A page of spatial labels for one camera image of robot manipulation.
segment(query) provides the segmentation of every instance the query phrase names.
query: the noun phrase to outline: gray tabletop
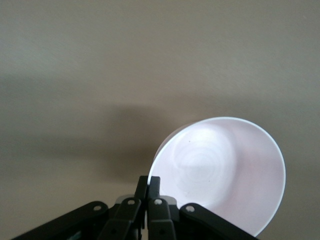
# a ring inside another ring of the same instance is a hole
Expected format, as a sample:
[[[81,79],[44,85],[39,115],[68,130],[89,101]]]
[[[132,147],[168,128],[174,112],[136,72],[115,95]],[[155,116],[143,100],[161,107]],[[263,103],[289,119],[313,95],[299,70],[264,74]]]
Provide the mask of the gray tabletop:
[[[0,239],[134,192],[172,131],[267,130],[287,180],[261,240],[320,238],[320,1],[2,0]]]

